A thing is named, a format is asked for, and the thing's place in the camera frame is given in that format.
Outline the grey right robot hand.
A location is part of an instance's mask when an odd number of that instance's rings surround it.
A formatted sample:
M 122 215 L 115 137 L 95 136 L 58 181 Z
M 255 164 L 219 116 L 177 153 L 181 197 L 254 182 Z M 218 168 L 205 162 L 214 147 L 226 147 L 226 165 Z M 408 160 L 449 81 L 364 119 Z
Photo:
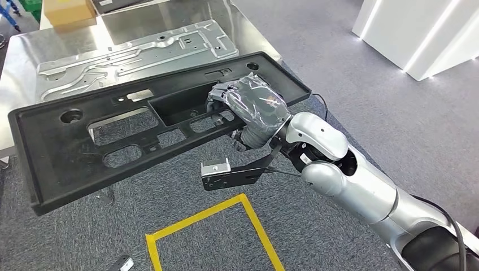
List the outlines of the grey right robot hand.
M 270 139 L 291 116 L 286 102 L 257 74 L 218 83 L 207 96 L 208 102 L 224 103 L 245 122 L 246 128 Z

